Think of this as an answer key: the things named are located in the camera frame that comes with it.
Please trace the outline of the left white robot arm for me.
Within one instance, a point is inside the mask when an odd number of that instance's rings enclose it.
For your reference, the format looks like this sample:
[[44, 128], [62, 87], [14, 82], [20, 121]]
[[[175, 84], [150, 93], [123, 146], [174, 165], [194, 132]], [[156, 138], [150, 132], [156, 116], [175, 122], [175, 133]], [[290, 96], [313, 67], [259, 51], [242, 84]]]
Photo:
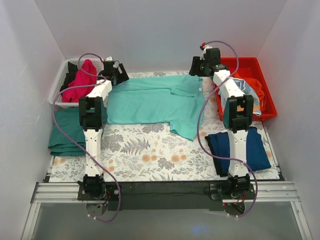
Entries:
[[83, 181], [79, 185], [82, 194], [94, 200], [107, 197], [101, 164], [101, 138], [107, 123], [106, 105], [113, 86], [129, 79], [122, 63], [107, 57], [102, 60], [103, 69], [98, 74], [97, 86], [78, 102], [79, 123], [85, 138], [86, 163]]

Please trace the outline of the turquoise t shirt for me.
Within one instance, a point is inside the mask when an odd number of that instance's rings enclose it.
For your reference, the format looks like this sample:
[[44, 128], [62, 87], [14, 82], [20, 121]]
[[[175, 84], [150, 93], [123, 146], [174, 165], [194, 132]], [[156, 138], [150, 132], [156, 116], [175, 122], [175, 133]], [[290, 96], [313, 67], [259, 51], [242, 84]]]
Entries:
[[111, 125], [168, 123], [170, 131], [194, 140], [205, 102], [203, 80], [173, 75], [131, 78], [113, 87], [107, 100]]

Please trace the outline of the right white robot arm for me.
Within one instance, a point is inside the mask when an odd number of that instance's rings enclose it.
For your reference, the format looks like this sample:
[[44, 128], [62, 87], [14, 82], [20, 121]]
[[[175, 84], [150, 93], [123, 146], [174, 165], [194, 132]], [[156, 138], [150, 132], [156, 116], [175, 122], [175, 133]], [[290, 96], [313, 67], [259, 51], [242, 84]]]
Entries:
[[249, 191], [251, 185], [249, 173], [252, 170], [247, 165], [246, 147], [253, 121], [254, 99], [236, 85], [232, 73], [221, 63], [218, 48], [204, 43], [200, 49], [202, 54], [193, 57], [189, 73], [192, 76], [209, 77], [216, 85], [213, 91], [220, 91], [226, 98], [222, 122], [229, 138], [228, 179], [225, 183], [213, 186], [210, 192], [237, 199]]

